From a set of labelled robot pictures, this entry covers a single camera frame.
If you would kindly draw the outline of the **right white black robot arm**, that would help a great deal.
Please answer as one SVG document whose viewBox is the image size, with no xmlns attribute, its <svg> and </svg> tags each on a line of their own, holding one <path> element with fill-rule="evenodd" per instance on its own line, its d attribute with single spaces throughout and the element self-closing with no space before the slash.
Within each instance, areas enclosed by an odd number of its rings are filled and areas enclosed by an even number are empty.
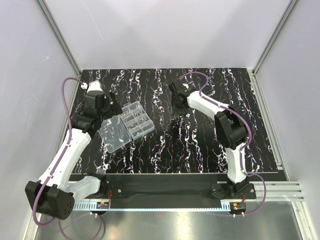
<svg viewBox="0 0 320 240">
<path fill-rule="evenodd" d="M 214 120 L 216 139 L 224 147 L 227 157 L 227 189 L 230 195 L 243 191 L 248 184 L 245 167 L 245 145 L 251 138 L 239 109 L 213 100 L 201 90 L 188 88 L 180 80 L 168 85 L 172 111 L 185 115 L 188 109 L 197 110 Z"/>
</svg>

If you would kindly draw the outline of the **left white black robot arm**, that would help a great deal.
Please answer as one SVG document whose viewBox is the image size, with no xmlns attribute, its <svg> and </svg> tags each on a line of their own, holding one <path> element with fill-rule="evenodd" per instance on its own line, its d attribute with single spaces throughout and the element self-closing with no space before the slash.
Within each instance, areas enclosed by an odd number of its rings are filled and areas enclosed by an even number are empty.
<svg viewBox="0 0 320 240">
<path fill-rule="evenodd" d="M 81 82 L 80 86 L 86 91 L 82 110 L 74 116 L 66 113 L 68 133 L 60 149 L 39 179 L 29 181 L 24 189 L 33 221 L 38 226 L 43 223 L 37 219 L 37 214 L 65 220 L 79 201 L 90 195 L 102 197 L 109 192 L 107 178 L 99 173 L 68 184 L 77 161 L 103 121 L 123 112 L 115 93 L 105 93 L 100 81 Z"/>
</svg>

